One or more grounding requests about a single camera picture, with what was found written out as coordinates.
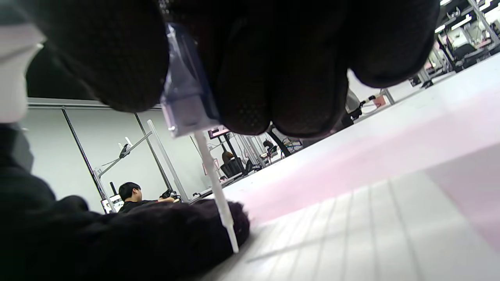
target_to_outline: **white table surface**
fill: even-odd
[[[224,189],[253,239],[203,280],[500,280],[500,56]]]

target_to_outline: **black strip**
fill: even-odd
[[[99,191],[99,195],[101,200],[105,199],[105,196],[101,189],[99,189],[99,185],[97,184],[97,180],[94,176],[94,173],[92,172],[92,167],[89,163],[89,160],[87,159],[87,156],[85,155],[84,149],[82,148],[82,145],[80,144],[80,141],[78,140],[77,133],[75,132],[75,129],[73,128],[73,125],[71,124],[70,118],[68,117],[68,114],[66,113],[66,110],[64,108],[61,109],[62,114],[64,114],[64,118],[66,118],[66,123],[69,126],[69,129],[71,130],[71,134],[73,135],[74,141],[76,142],[76,145],[78,146],[78,149],[80,150],[81,157],[83,158],[83,161],[85,161],[85,164],[87,165],[88,172],[90,173],[90,176],[92,177],[92,180],[94,181],[95,188],[97,191]]]
[[[115,189],[115,185],[113,184],[112,181],[109,183],[109,185],[111,185],[111,189],[113,190],[113,194],[117,195],[117,190]]]
[[[139,123],[140,130],[146,135],[146,131],[144,130],[143,124],[141,123],[141,119],[139,119],[139,116],[137,113],[134,113],[135,118],[137,119],[137,123]],[[156,156],[155,151],[153,150],[153,146],[151,145],[151,142],[148,138],[146,138],[147,145],[149,146],[149,150],[151,150],[151,153],[153,154],[154,161],[156,162],[156,165],[158,166],[159,172],[161,173],[161,177],[163,178],[163,181],[165,182],[166,188],[168,191],[172,192],[174,189],[172,188],[172,185],[170,184],[169,179],[167,178],[167,175],[165,174],[165,170],[162,168],[162,164],[158,160],[158,157]]]

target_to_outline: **white wall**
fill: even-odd
[[[209,188],[209,186],[211,186],[210,179],[205,175],[202,158],[200,157],[200,154],[190,137],[183,136],[173,138],[171,133],[168,131],[165,117],[161,111],[147,111],[139,113],[138,115],[144,129],[147,132],[149,131],[147,123],[148,120],[153,122],[154,127],[161,138],[161,143],[163,144],[163,147],[168,154],[168,158],[172,162],[175,172],[177,173],[180,183],[182,184],[182,187],[186,191],[187,195],[191,197],[193,196],[193,193],[199,193]],[[174,185],[172,173],[168,169],[167,163],[163,159],[156,142],[152,138],[151,144],[153,145],[153,149],[156,152],[156,155],[158,156],[170,183]]]
[[[354,72],[350,69],[347,71],[347,78],[349,79],[349,88],[360,101],[380,93],[379,88],[372,88],[361,83],[361,81],[358,80]],[[388,88],[389,92],[391,93],[395,101],[404,99],[410,96],[411,94],[415,93],[419,89],[420,86],[417,85],[413,87],[408,80],[405,80],[397,85]]]
[[[20,122],[26,128],[31,153],[32,173],[45,180],[56,198],[78,195],[90,210],[104,213],[101,196],[80,154],[60,109],[29,109]]]
[[[134,144],[144,136],[133,114],[109,109],[66,111],[93,169],[117,159],[120,155],[118,143],[126,143],[125,137]],[[134,182],[141,186],[145,200],[156,200],[167,190],[145,141],[111,168],[102,177],[102,182],[108,195],[113,194],[110,182],[114,183],[117,192],[123,183]]]

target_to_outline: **man with black hair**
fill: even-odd
[[[160,198],[158,200],[143,200],[143,192],[141,187],[134,182],[126,182],[122,184],[118,189],[118,194],[123,200],[123,206],[120,208],[118,213],[128,213],[133,208],[152,204],[157,202],[174,202],[174,198]]]

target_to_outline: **black glove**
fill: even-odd
[[[434,41],[437,0],[18,0],[61,64],[118,111],[154,106],[169,66],[164,22],[186,26],[223,124],[257,135],[328,134],[351,68],[384,88],[415,74]]]

